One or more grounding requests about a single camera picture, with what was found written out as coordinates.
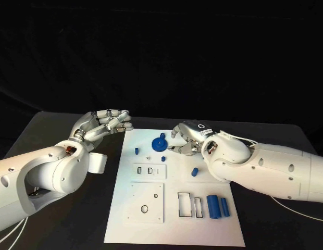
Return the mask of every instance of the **white robotic arm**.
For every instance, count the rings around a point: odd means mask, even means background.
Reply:
[[[130,119],[127,110],[88,112],[66,141],[0,160],[0,231],[72,193],[88,171],[104,172],[107,156],[89,152],[105,135],[133,129]],[[27,194],[27,185],[36,193]]]
[[[290,147],[257,143],[223,131],[213,133],[199,121],[180,123],[171,137],[177,132],[187,144],[169,149],[186,155],[200,152],[219,181],[235,181],[281,199],[323,203],[323,157]]]

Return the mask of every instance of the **dark gray table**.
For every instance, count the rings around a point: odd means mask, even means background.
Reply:
[[[6,157],[55,145],[68,138],[81,115],[40,112],[33,117]],[[173,129],[183,120],[133,117],[134,128]],[[261,143],[278,144],[316,153],[307,137],[294,125],[209,121],[215,130]],[[95,149],[107,154],[104,174],[86,175],[78,191],[32,215],[13,249],[241,249],[174,245],[104,244],[107,219],[112,200],[124,133],[105,137]],[[236,183],[231,184],[242,234],[248,249],[323,248],[323,222],[311,220],[282,208],[267,195]],[[323,204],[284,201],[293,209],[323,218]],[[0,238],[11,227],[0,232]],[[0,244],[7,249],[19,230]]]

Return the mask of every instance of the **blue gear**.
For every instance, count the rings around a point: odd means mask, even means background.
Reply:
[[[163,152],[167,149],[167,141],[164,133],[161,133],[160,137],[153,140],[151,147],[157,152]]]

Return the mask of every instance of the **blue object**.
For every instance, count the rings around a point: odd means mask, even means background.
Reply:
[[[167,149],[167,141],[164,133],[161,133],[160,137],[153,140],[151,147],[157,152],[163,152]]]
[[[196,177],[197,171],[199,171],[199,169],[197,169],[197,168],[193,168],[193,171],[192,171],[192,176],[193,176],[193,177]]]
[[[229,217],[231,214],[229,214],[226,199],[225,199],[225,198],[220,198],[220,202],[222,202],[223,216],[225,216],[225,217]]]
[[[220,208],[219,208],[219,201],[216,195],[207,195],[207,209],[209,209],[209,217],[210,219],[219,219],[222,217]]]

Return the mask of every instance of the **black curtain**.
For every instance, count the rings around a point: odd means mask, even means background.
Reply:
[[[323,155],[323,1],[0,3],[0,158],[37,111],[295,124]]]

